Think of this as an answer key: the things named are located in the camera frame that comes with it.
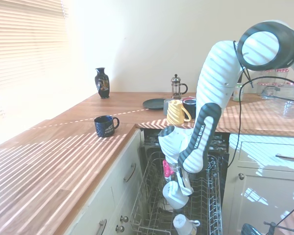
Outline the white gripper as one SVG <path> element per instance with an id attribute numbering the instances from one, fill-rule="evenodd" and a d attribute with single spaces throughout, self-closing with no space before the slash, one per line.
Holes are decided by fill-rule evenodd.
<path id="1" fill-rule="evenodd" d="M 178 182 L 178 185 L 181 189 L 181 192 L 185 196 L 190 196 L 193 194 L 194 189 L 191 186 L 188 172 L 186 172 L 183 168 L 175 165 L 173 167 L 175 181 Z"/>

